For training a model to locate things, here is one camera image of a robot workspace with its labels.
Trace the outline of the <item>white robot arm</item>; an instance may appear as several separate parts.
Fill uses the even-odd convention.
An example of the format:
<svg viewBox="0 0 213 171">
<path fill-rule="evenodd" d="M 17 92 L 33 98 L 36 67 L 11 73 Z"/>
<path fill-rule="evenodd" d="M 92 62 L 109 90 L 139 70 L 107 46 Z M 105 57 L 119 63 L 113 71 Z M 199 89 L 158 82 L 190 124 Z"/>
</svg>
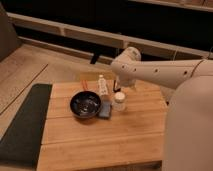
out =
<svg viewBox="0 0 213 171">
<path fill-rule="evenodd" d="M 134 47 L 111 63 L 118 83 L 174 90 L 165 122 L 162 171 L 213 171 L 213 59 L 145 61 Z"/>
</svg>

